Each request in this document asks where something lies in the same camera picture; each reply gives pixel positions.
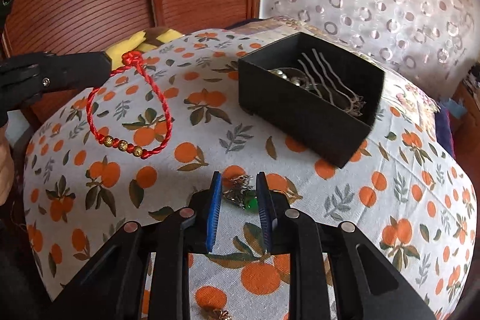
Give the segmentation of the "person's left hand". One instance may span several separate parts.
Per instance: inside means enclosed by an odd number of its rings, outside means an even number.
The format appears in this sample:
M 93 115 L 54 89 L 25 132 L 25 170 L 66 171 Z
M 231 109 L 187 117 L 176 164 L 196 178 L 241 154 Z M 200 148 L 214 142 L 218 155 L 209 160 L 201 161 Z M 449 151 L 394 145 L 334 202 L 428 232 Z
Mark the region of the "person's left hand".
M 7 201 L 15 179 L 15 166 L 11 157 L 10 144 L 6 138 L 7 124 L 0 132 L 0 205 Z

